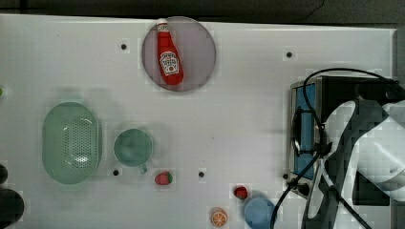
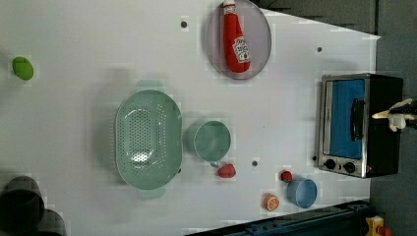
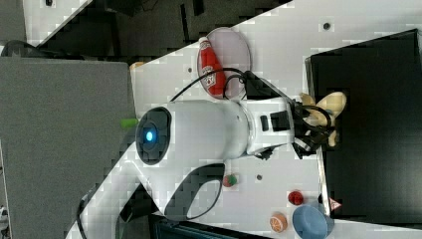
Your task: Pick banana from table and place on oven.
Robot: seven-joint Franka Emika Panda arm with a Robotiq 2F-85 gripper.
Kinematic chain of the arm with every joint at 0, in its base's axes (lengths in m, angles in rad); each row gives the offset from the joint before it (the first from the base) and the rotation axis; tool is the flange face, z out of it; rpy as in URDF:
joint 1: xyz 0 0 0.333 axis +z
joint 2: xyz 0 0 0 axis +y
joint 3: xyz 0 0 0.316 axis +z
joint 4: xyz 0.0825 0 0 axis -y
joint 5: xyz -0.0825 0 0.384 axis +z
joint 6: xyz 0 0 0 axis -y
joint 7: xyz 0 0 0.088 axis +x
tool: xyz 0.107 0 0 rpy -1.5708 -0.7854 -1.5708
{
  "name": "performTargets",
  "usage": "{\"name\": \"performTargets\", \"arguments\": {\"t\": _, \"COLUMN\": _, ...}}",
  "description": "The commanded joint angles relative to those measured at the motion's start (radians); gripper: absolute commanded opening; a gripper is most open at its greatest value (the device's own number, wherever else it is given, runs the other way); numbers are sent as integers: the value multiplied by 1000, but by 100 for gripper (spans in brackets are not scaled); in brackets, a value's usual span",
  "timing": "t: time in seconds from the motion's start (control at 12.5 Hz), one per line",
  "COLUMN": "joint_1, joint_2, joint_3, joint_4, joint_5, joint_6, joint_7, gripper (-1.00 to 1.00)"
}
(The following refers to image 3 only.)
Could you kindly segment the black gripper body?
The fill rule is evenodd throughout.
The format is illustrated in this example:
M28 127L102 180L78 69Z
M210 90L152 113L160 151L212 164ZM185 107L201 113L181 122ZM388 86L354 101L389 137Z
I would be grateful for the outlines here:
M293 119L295 140L293 148L299 159L317 153L317 149L325 142L332 132L332 127L312 126L306 122L310 115L302 103L293 101Z

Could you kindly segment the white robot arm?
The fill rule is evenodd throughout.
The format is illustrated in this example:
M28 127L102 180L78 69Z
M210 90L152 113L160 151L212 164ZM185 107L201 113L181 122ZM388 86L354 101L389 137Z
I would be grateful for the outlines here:
M173 101L147 111L102 184L82 199L66 239L114 239L119 214L138 187L170 220L206 214L222 190L226 161L267 159L286 144L298 156L314 153L332 125L309 124L308 112L283 97Z

